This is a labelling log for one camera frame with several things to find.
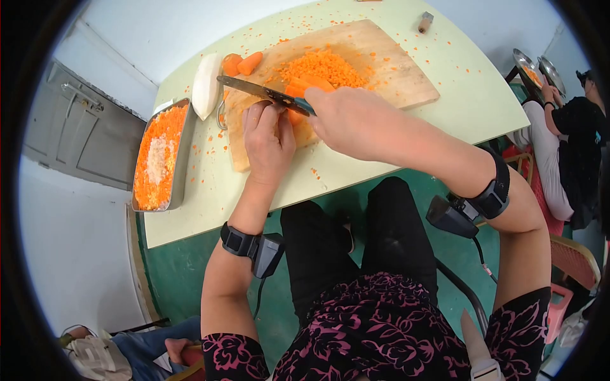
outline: white radish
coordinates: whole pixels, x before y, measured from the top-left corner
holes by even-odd
[[[218,53],[205,55],[193,80],[193,108],[195,113],[205,120],[212,113],[216,106],[218,97],[218,87],[220,86],[216,77],[220,73],[220,61],[222,57]]]

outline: green floor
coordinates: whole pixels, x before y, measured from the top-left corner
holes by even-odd
[[[486,313],[489,314],[493,305],[495,284],[481,268],[473,241],[445,233],[425,221],[430,200],[435,194],[446,194],[446,186],[428,174],[410,169],[398,171],[393,176],[398,176],[409,183],[436,257],[475,291]],[[364,231],[362,211],[366,207],[368,192],[381,180],[382,178],[373,179],[314,199],[329,214],[338,208],[351,212],[356,236],[353,258],[358,264],[364,248],[361,238]],[[279,210],[271,214],[265,224],[265,232],[281,232],[279,215]],[[219,231],[214,230],[144,250],[148,277],[158,309],[162,315],[169,317],[172,323],[199,314],[203,275],[210,253],[218,240],[218,234]],[[497,232],[489,226],[483,226],[477,237],[483,247],[486,262],[497,274],[499,249]],[[253,310],[256,305],[258,284],[258,280],[255,279],[248,291],[248,299]],[[459,317],[462,309],[466,308],[476,321],[472,305],[441,273],[438,276],[438,285],[439,307],[456,333],[461,336]],[[273,367],[290,346],[298,329],[298,321],[293,314],[288,268],[284,258],[275,274],[265,283],[256,325],[267,363],[269,367]]]

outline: metal tray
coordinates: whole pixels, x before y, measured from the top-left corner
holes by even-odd
[[[545,56],[538,57],[538,63],[540,67],[540,71],[546,74],[548,79],[548,84],[551,86],[555,86],[559,93],[565,96],[565,85],[564,81],[561,80],[557,69],[553,64],[546,58]]]
[[[157,112],[155,115],[150,118],[148,123],[146,123],[146,128],[144,129],[144,133],[150,127],[152,121],[157,118],[157,116],[171,109],[174,106],[183,107],[188,105],[187,114],[184,117],[184,122],[182,123],[182,133],[180,134],[180,142],[178,143],[178,151],[176,153],[176,166],[174,167],[174,176],[171,180],[171,193],[170,200],[165,209],[157,209],[157,210],[140,210],[137,208],[138,202],[135,199],[135,176],[134,176],[134,186],[131,191],[131,207],[135,212],[165,212],[167,210],[172,210],[178,208],[182,201],[184,200],[184,184],[186,182],[186,174],[187,174],[187,164],[188,164],[188,155],[190,153],[189,147],[193,140],[193,132],[195,130],[195,122],[197,120],[197,115],[195,114],[195,110],[193,109],[193,105],[191,105],[189,98],[184,98],[174,103],[171,106],[165,107],[163,110]]]
[[[538,75],[538,78],[540,79],[540,81],[542,81],[542,83],[544,83],[544,76],[538,69],[538,65],[536,65],[527,55],[525,55],[519,49],[512,50],[512,58],[515,61],[515,66],[517,67],[517,71],[519,72],[519,76],[521,77],[521,80],[528,81],[528,83],[536,86],[537,88],[542,88],[541,86],[538,86],[538,84],[535,83],[534,80],[532,80],[532,78],[530,78],[529,75],[527,75],[525,70],[523,70],[523,68],[522,68],[522,66],[527,66],[528,68],[535,71],[536,74]]]

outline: left hand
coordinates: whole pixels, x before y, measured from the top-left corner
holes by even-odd
[[[277,188],[290,168],[296,148],[285,107],[269,101],[257,102],[243,111],[242,126],[250,161],[249,178],[255,183]]]

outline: person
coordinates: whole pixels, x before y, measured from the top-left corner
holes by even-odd
[[[521,150],[528,144],[533,146],[551,214],[560,221],[570,221],[573,229],[583,229],[595,213],[601,147],[608,139],[608,126],[591,70],[584,74],[577,71],[576,75],[584,97],[564,105],[559,90],[545,78],[544,107],[536,101],[526,102],[523,109],[531,126],[508,137]]]
[[[59,343],[86,379],[164,381],[187,369],[181,352],[199,341],[199,334],[199,316],[191,316],[175,326],[148,332],[119,332],[109,340],[97,338],[88,328],[79,326],[62,335]],[[166,352],[171,372],[154,363]]]
[[[479,195],[496,176],[488,152],[372,91],[309,88],[305,98],[317,114],[309,117],[314,131],[337,152],[426,172],[465,198]],[[244,110],[243,128],[251,172],[228,225],[257,235],[289,170],[295,140],[283,107],[268,101]],[[550,240],[529,185],[509,173],[510,203],[488,221],[500,233],[500,268],[485,343],[507,379],[533,380],[547,332]],[[439,310],[434,253],[408,184],[396,177],[381,181],[368,194],[366,216],[368,241],[358,268],[347,254],[349,232],[317,204],[282,210],[300,329],[274,379],[469,378],[467,348]],[[249,258],[223,249],[221,240],[207,264],[201,337],[209,379],[270,376],[246,297],[251,266]]]

